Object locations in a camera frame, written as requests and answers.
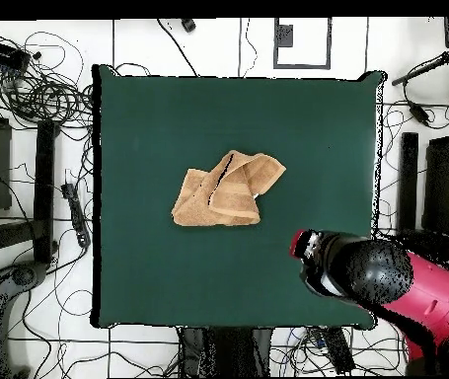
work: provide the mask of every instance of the tan towel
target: tan towel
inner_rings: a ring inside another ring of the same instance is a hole
[[[188,169],[173,220],[183,226],[257,224],[260,212],[255,196],[266,193],[284,171],[272,157],[234,150],[210,173]]]

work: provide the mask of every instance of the dark green tabletop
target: dark green tabletop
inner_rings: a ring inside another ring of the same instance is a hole
[[[102,66],[99,74],[93,316],[101,327],[371,324],[355,306],[312,295],[288,248],[301,228],[369,235],[382,73],[361,81],[140,78]],[[187,169],[210,171],[232,149],[268,154],[287,169],[257,199],[261,222],[176,225],[171,210]]]

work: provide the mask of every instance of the floor tile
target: floor tile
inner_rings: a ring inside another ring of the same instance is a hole
[[[113,343],[111,378],[136,378],[162,375],[178,359],[177,344]]]

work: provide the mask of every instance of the grout line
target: grout line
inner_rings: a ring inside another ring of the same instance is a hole
[[[110,369],[112,366],[112,329],[109,329],[109,359],[107,366],[107,378],[110,379]]]
[[[370,33],[370,18],[366,17],[366,47],[364,49],[364,72],[368,69],[368,40]]]
[[[240,18],[240,34],[238,35],[238,77],[242,68],[242,18]]]
[[[112,19],[112,67],[115,68],[115,20]]]
[[[405,106],[409,107],[410,105],[407,103],[380,103],[377,102],[375,105],[382,105],[382,106]],[[419,106],[422,106],[423,108],[449,108],[447,105],[437,105],[437,104],[418,104]]]
[[[0,219],[4,220],[21,220],[26,221],[26,218],[24,216],[0,216]],[[34,218],[28,217],[29,221],[35,221]],[[92,219],[85,219],[88,222],[92,222]],[[61,222],[71,222],[71,219],[69,218],[51,218],[51,221],[61,221]]]
[[[8,338],[9,341],[41,341],[44,342],[41,339],[36,339],[36,338]],[[99,341],[99,340],[90,340],[90,341],[86,341],[86,340],[74,340],[74,339],[46,339],[49,342],[77,342],[77,343],[97,343],[97,344],[109,344],[109,341]],[[110,343],[116,344],[168,344],[168,345],[177,345],[179,344],[178,341],[114,341],[114,340],[110,340]]]

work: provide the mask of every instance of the black cable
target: black cable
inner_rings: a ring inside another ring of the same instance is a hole
[[[249,20],[247,21],[247,28],[245,29],[245,40],[247,41],[247,43],[251,46],[251,48],[254,50],[254,54],[256,55],[256,57],[254,58],[254,62],[252,64],[252,67],[248,68],[247,71],[245,72],[243,78],[245,78],[245,76],[247,75],[247,73],[249,71],[251,71],[255,66],[256,66],[256,60],[258,59],[258,51],[256,50],[256,48],[251,44],[251,42],[249,41],[249,25],[251,23],[251,18],[249,18]]]
[[[426,64],[428,64],[428,63],[430,63],[430,62],[432,62],[432,61],[434,61],[434,60],[436,60],[438,58],[441,58],[442,56],[446,56],[446,54],[447,54],[447,52],[443,52],[440,55],[435,56],[434,58],[432,58],[430,60],[424,61],[424,62],[416,65],[412,70],[409,71],[409,73],[407,75],[411,74],[413,71],[415,71],[417,68],[419,68],[419,67],[421,67],[423,65],[426,65]],[[405,96],[405,100],[410,105],[411,109],[414,108],[414,107],[420,107],[421,108],[420,105],[416,104],[415,102],[413,102],[412,100],[409,99],[409,97],[407,95],[407,83],[408,83],[408,81],[403,83],[403,94]],[[424,121],[423,124],[425,126],[427,126],[428,128],[431,128],[431,129],[443,129],[443,128],[449,126],[449,117],[447,117],[447,113],[448,112],[449,112],[449,103],[446,105],[445,114],[444,114],[445,119],[447,120],[447,123],[442,125],[442,126],[432,126],[431,123],[433,123],[434,120],[429,120],[429,119]]]
[[[12,193],[12,195],[14,196],[15,200],[17,201],[17,204],[19,205],[19,209],[21,209],[21,212],[23,213],[24,218],[26,219],[26,222],[28,223],[28,226],[30,227],[30,232],[31,232],[31,236],[33,241],[36,240],[36,235],[35,235],[35,230],[33,229],[33,225],[31,223],[31,221],[28,218],[28,215],[26,214],[26,211],[24,210],[23,206],[21,205],[21,201],[19,200],[19,197],[17,196],[17,194],[15,193],[15,191],[10,187],[10,185],[8,185],[3,179],[0,178],[0,183],[5,185],[10,192]]]
[[[43,359],[43,362],[39,365],[37,372],[35,373],[35,377],[33,379],[37,379],[38,374],[41,370],[41,368],[45,365],[46,361],[48,360],[48,357],[50,356],[50,354],[52,353],[52,344],[50,344],[50,341],[48,341],[46,338],[40,336],[38,333],[34,332],[30,326],[28,326],[28,323],[26,322],[26,312],[28,311],[28,308],[30,306],[30,302],[31,302],[31,290],[28,291],[28,303],[26,304],[26,307],[24,307],[24,311],[23,311],[23,317],[22,317],[22,322],[24,324],[24,327],[26,328],[26,330],[28,330],[33,336],[39,338],[41,341],[44,341],[48,344],[48,353],[46,354],[46,357]]]
[[[115,71],[118,73],[118,69],[119,69],[120,67],[124,66],[124,65],[131,65],[131,66],[133,66],[133,67],[140,67],[140,68],[143,69],[143,71],[145,71],[145,75],[146,75],[146,76],[150,76],[150,75],[151,75],[151,74],[150,74],[150,70],[149,70],[147,67],[145,67],[144,65],[141,65],[141,64],[135,64],[135,63],[133,63],[133,62],[124,62],[124,63],[122,63],[122,64],[119,64],[119,65],[115,68]]]
[[[184,52],[182,51],[181,46],[179,45],[179,43],[177,42],[177,40],[174,38],[174,36],[171,34],[170,31],[168,31],[164,25],[161,23],[161,21],[159,19],[156,19],[158,25],[161,27],[161,29],[166,32],[168,34],[168,36],[172,39],[172,41],[174,42],[174,44],[177,46],[177,48],[179,49],[179,52],[181,53],[182,57],[184,58],[184,60],[186,61],[186,63],[188,64],[188,66],[190,67],[190,69],[192,70],[192,73],[194,74],[194,76],[199,77],[199,75],[196,73],[196,70],[194,70],[194,67],[192,67],[192,64],[189,62],[189,60],[187,59],[186,55],[184,54]]]

